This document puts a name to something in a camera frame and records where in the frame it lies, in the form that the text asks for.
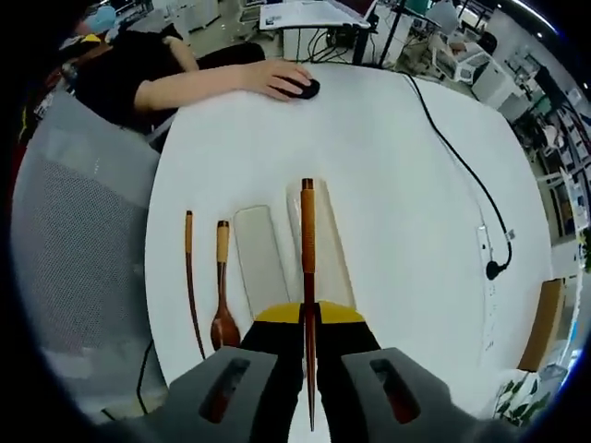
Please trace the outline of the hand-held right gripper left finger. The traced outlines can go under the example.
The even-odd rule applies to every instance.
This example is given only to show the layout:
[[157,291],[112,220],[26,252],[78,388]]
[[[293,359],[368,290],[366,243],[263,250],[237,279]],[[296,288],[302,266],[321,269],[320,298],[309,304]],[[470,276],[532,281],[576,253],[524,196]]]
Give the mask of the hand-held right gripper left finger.
[[169,442],[285,442],[303,387],[302,306],[259,314],[238,347],[223,347],[170,386]]

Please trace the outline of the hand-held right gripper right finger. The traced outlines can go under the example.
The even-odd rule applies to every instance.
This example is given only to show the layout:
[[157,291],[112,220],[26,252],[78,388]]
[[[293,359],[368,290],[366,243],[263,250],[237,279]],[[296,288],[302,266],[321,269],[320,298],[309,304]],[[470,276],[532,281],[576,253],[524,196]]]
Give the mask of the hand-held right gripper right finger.
[[333,442],[459,442],[448,386],[397,348],[380,348],[353,308],[320,302],[317,383]]

